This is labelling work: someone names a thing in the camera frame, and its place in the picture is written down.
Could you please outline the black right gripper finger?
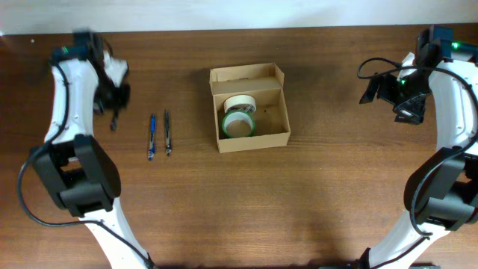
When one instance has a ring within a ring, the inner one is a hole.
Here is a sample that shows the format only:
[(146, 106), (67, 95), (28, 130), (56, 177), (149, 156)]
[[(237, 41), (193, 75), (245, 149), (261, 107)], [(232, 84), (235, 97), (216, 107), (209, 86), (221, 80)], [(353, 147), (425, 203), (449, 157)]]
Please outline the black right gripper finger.
[(380, 78), (371, 78), (369, 80), (368, 86), (364, 94), (359, 100), (359, 103), (362, 104), (367, 104), (371, 103), (379, 89), (380, 86)]
[(416, 96), (395, 96), (393, 98), (395, 122), (421, 124), (424, 120), (426, 94)]

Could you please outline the black pen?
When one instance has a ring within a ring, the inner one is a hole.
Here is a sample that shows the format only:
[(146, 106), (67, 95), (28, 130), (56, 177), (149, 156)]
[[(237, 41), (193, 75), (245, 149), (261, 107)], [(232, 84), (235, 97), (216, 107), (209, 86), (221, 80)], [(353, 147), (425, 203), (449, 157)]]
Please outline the black pen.
[(113, 116), (112, 116), (111, 124), (110, 124), (110, 130), (113, 132), (117, 130), (119, 113), (120, 113), (120, 109), (118, 107), (113, 108)]

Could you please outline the beige masking tape roll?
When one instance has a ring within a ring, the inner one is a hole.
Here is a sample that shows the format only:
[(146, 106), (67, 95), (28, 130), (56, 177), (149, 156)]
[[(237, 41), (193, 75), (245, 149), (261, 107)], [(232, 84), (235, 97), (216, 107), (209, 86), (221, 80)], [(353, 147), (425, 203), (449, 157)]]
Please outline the beige masking tape roll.
[(250, 95), (231, 96), (224, 102), (224, 111), (226, 114), (231, 111), (245, 111), (254, 114), (256, 109), (255, 98)]

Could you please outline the green tape roll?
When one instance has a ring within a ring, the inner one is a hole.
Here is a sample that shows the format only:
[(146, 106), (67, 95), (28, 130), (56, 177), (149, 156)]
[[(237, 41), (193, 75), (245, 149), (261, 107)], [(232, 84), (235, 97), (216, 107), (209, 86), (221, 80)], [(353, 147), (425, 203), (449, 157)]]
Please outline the green tape roll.
[(245, 111), (230, 111), (222, 122), (223, 132), (228, 138), (252, 137), (255, 132), (255, 120)]

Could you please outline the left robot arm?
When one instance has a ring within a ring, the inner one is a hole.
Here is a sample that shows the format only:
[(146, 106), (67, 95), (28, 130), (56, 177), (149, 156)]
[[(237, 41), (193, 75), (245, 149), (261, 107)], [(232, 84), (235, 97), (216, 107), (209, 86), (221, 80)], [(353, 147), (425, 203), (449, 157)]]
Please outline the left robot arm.
[(101, 34), (80, 30), (50, 58), (55, 81), (52, 119), (43, 145), (27, 160), (54, 204), (85, 225), (112, 268), (153, 268), (122, 211), (117, 167), (94, 138), (93, 116), (113, 112), (111, 129), (130, 98), (128, 64)]

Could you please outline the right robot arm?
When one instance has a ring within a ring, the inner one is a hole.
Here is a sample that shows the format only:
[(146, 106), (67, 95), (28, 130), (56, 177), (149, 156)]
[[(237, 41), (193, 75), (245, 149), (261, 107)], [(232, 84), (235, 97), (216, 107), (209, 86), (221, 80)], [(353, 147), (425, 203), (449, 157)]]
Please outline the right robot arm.
[(410, 175), (405, 211), (355, 268), (415, 268), (438, 239), (477, 222), (477, 45), (457, 41), (453, 29), (422, 31), (415, 52), (393, 69), (369, 75), (362, 104), (382, 99), (398, 123), (423, 122), (428, 96), (435, 103), (435, 154)]

